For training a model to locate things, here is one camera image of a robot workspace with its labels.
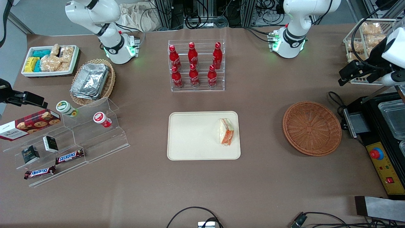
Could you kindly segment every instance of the yellow snack package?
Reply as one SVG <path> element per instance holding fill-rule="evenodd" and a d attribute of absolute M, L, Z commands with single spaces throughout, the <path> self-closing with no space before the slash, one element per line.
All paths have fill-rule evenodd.
<path fill-rule="evenodd" d="M 35 64 L 38 60 L 39 57 L 29 57 L 24 67 L 24 72 L 34 72 Z"/>

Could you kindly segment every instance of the snickers bar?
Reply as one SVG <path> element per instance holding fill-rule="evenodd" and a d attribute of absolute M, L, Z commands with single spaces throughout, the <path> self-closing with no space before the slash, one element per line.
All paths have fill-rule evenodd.
<path fill-rule="evenodd" d="M 77 158 L 77 157 L 82 157 L 82 156 L 84 156 L 84 150 L 83 149 L 75 151 L 75 152 L 67 154 L 67 155 L 64 155 L 62 157 L 57 157 L 55 165 L 60 164 L 60 163 L 65 162 L 65 161 L 72 160 L 72 159 Z"/>
<path fill-rule="evenodd" d="M 24 179 L 28 180 L 34 177 L 38 176 L 48 176 L 48 175 L 54 175 L 56 172 L 56 167 L 52 166 L 46 169 L 41 169 L 41 170 L 35 170 L 35 171 L 27 171 L 24 174 Z"/>

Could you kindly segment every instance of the small black box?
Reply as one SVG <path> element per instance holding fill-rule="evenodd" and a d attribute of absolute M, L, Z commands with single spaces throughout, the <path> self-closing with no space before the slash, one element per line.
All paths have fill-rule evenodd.
<path fill-rule="evenodd" d="M 21 153 L 23 154 L 24 162 L 26 164 L 30 164 L 39 159 L 39 153 L 34 146 L 25 148 Z"/>
<path fill-rule="evenodd" d="M 52 153 L 56 153 L 58 152 L 58 145 L 56 144 L 56 140 L 55 138 L 51 137 L 51 136 L 45 136 L 44 138 L 44 144 L 45 144 L 45 150 L 52 152 Z"/>

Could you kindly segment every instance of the gray floor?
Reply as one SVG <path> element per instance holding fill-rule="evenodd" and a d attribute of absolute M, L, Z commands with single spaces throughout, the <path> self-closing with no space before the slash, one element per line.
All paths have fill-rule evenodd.
<path fill-rule="evenodd" d="M 116 0 L 118 3 L 130 3 L 137 0 Z M 34 33 L 56 36 L 91 34 L 84 27 L 72 23 L 65 14 L 67 0 L 22 0 L 11 9 L 24 24 Z M 365 8 L 362 0 L 353 0 L 356 17 L 360 19 L 365 15 Z M 355 19 L 350 13 L 347 0 L 342 0 L 336 12 L 330 13 L 322 21 L 322 24 L 345 24 L 354 23 Z M 14 84 L 21 63 L 24 59 L 27 43 L 25 35 L 13 24 L 7 24 L 7 38 L 4 46 L 0 49 L 0 78 Z M 0 103 L 0 114 L 3 113 L 5 105 Z"/>

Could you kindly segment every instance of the yellow control panel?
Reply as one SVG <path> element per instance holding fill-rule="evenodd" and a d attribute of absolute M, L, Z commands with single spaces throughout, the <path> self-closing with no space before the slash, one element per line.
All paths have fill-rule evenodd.
<path fill-rule="evenodd" d="M 366 149 L 369 152 L 374 167 L 387 193 L 389 195 L 405 195 L 405 189 L 392 167 L 391 161 L 382 147 L 381 142 L 368 145 Z"/>

